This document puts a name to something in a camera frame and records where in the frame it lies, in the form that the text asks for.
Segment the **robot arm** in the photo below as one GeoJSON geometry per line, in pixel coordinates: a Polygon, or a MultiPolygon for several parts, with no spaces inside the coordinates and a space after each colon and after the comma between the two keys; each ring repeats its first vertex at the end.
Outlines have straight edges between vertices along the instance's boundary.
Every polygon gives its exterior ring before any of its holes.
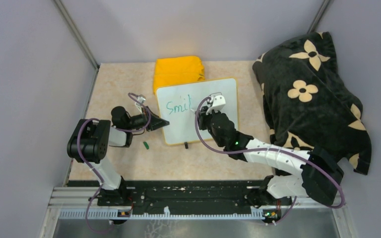
{"type": "Polygon", "coordinates": [[[80,157],[77,148],[77,139],[80,129],[83,131],[80,135],[80,148],[88,166],[91,166],[94,173],[102,185],[101,189],[110,197],[119,197],[118,201],[125,200],[127,192],[122,185],[124,180],[119,175],[110,160],[107,158],[107,147],[129,147],[132,143],[133,133],[137,129],[144,128],[147,131],[156,130],[170,123],[155,115],[147,106],[143,105],[145,97],[137,96],[136,106],[140,114],[130,116],[124,107],[115,107],[112,109],[112,123],[109,120],[100,120],[93,122],[92,119],[81,119],[73,132],[68,145],[67,152],[71,158],[79,163],[84,163],[80,157]]]}
{"type": "Polygon", "coordinates": [[[196,113],[198,128],[208,130],[216,144],[224,147],[221,153],[235,160],[262,163],[291,174],[265,178],[269,180],[267,193],[275,199],[308,196],[324,205],[332,205],[337,188],[322,173],[307,164],[307,161],[314,163],[339,185],[344,173],[326,151],[319,147],[313,151],[295,151],[262,142],[235,129],[234,123],[221,112],[226,104],[221,93],[210,95],[207,103],[196,113]]]}

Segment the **floral pattern pillow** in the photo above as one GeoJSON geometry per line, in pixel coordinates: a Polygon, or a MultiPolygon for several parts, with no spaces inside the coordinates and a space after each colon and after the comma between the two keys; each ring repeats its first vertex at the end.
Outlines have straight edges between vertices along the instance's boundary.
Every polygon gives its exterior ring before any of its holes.
{"type": "Polygon", "coordinates": [[[361,122],[363,105],[338,75],[328,32],[288,40],[253,64],[262,89],[271,143],[295,150],[328,151],[347,158],[354,171],[369,171],[372,146],[361,122]]]}

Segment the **beige table surface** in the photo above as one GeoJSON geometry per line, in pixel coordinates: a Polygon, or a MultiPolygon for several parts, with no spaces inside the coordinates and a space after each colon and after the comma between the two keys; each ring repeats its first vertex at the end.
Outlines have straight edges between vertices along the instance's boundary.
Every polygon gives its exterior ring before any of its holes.
{"type": "MultiPolygon", "coordinates": [[[[239,126],[242,133],[269,142],[263,116],[261,90],[252,71],[253,61],[205,61],[205,78],[235,78],[238,82],[239,126]]],[[[100,67],[87,118],[111,119],[110,111],[123,106],[138,114],[128,92],[146,96],[145,105],[159,115],[153,93],[155,63],[105,63],[100,67]]],[[[208,142],[217,148],[214,141],[208,142]]],[[[200,142],[168,146],[161,129],[134,136],[129,148],[109,147],[107,155],[126,180],[234,180],[262,179],[272,174],[269,166],[235,161],[208,150],[200,142]],[[149,145],[146,150],[143,141],[149,145]]],[[[96,180],[86,165],[73,162],[70,180],[96,180]]]]}

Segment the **yellow cloth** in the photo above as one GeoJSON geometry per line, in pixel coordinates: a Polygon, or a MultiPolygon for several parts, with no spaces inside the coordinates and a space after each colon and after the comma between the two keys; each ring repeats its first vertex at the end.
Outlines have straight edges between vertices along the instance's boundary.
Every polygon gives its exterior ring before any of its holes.
{"type": "Polygon", "coordinates": [[[196,56],[158,59],[155,62],[154,94],[159,87],[204,80],[204,67],[196,56]]]}

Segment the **metal floor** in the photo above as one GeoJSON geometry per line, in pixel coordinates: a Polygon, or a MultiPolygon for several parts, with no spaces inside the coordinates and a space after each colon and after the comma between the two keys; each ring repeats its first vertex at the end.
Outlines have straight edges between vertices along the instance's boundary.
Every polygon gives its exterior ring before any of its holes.
{"type": "MultiPolygon", "coordinates": [[[[90,221],[96,230],[107,221],[90,221]]],[[[330,209],[294,209],[275,226],[258,221],[127,221],[107,235],[91,232],[85,220],[59,220],[54,238],[339,238],[330,209]]]]}

